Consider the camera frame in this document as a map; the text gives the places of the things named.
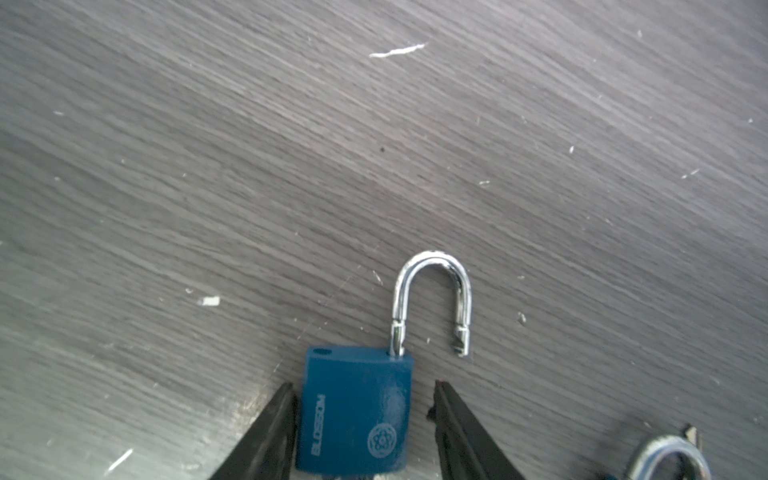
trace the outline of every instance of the gray wood grain surface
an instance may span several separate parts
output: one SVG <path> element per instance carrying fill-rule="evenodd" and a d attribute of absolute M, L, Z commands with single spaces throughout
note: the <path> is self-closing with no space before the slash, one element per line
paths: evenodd
<path fill-rule="evenodd" d="M 531 479 L 619 473 L 685 422 L 716 477 L 764 478 L 766 22 L 761 0 L 3 1 L 0 478 L 103 478 L 128 449 L 110 478 L 207 478 L 307 346 L 387 344 L 428 248 L 472 276 L 472 355 L 449 279 L 421 276 L 387 478 L 439 476 L 435 378 Z"/>

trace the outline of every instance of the chrome metal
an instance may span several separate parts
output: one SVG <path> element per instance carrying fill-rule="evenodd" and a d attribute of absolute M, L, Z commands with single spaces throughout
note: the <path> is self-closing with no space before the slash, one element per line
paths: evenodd
<path fill-rule="evenodd" d="M 678 435 L 662 435 L 649 440 L 632 458 L 625 474 L 626 480 L 651 480 L 662 460 L 680 455 L 691 470 L 690 480 L 712 480 L 712 473 L 701 450 Z"/>
<path fill-rule="evenodd" d="M 472 321 L 472 287 L 469 275 L 458 260 L 445 252 L 430 250 L 415 255 L 400 270 L 392 300 L 392 332 L 389 337 L 389 355 L 402 356 L 406 349 L 406 320 L 408 319 L 408 295 L 413 278 L 423 268 L 437 265 L 448 271 L 456 285 L 456 324 L 454 327 L 454 351 L 458 356 L 469 354 L 469 323 Z"/>

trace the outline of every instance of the white debris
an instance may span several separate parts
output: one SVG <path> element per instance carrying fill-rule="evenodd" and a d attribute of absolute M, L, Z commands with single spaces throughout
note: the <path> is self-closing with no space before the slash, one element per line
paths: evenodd
<path fill-rule="evenodd" d="M 700 168 L 697 168 L 696 170 L 694 170 L 694 171 L 690 172 L 689 174 L 685 174 L 685 175 L 683 175 L 683 176 L 682 176 L 682 177 L 680 177 L 680 178 L 682 178 L 683 180 L 685 180 L 685 179 L 686 179 L 686 178 L 688 178 L 688 177 L 692 177 L 693 175 L 695 175 L 695 174 L 698 174 L 698 173 L 699 173 L 699 170 L 701 170 L 701 169 L 700 169 Z"/>
<path fill-rule="evenodd" d="M 221 297 L 216 296 L 204 296 L 197 301 L 197 305 L 200 306 L 219 306 L 221 303 Z"/>
<path fill-rule="evenodd" d="M 118 466 L 120 466 L 122 462 L 125 462 L 127 458 L 130 457 L 133 453 L 134 453 L 133 449 L 128 449 L 128 451 L 125 452 L 123 456 L 115 460 L 112 465 L 109 465 L 109 468 L 107 468 L 107 471 L 104 473 L 104 476 L 109 475 L 112 472 L 112 470 L 115 470 Z"/>
<path fill-rule="evenodd" d="M 405 47 L 405 48 L 395 48 L 394 50 L 390 50 L 386 53 L 372 53 L 368 55 L 368 58 L 387 58 L 390 55 L 405 55 L 408 53 L 412 53 L 416 50 L 419 50 L 420 48 L 424 48 L 427 46 L 424 43 L 420 43 L 418 45 L 413 45 L 412 47 Z"/>

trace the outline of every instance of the padlock shackle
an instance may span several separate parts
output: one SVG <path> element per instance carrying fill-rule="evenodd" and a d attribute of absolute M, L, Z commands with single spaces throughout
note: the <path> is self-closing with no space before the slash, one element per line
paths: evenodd
<path fill-rule="evenodd" d="M 389 337 L 389 355 L 403 356 L 406 352 L 406 320 L 411 282 L 417 273 L 428 266 L 441 266 L 448 271 L 456 285 L 456 324 L 454 351 L 458 356 L 469 354 L 469 323 L 472 321 L 472 287 L 469 275 L 458 260 L 445 252 L 429 250 L 416 254 L 400 270 L 392 300 L 392 332 Z"/>
<path fill-rule="evenodd" d="M 693 468 L 690 480 L 712 480 L 707 460 L 693 443 L 678 435 L 662 435 L 644 443 L 634 454 L 624 474 L 626 480 L 651 480 L 662 460 L 679 455 Z"/>

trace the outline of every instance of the circular emblem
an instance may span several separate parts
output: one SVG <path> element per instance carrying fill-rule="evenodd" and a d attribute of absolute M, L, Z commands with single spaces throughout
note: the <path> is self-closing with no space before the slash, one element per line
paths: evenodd
<path fill-rule="evenodd" d="M 397 445 L 397 431 L 389 423 L 379 423 L 368 434 L 368 452 L 376 458 L 384 458 Z"/>

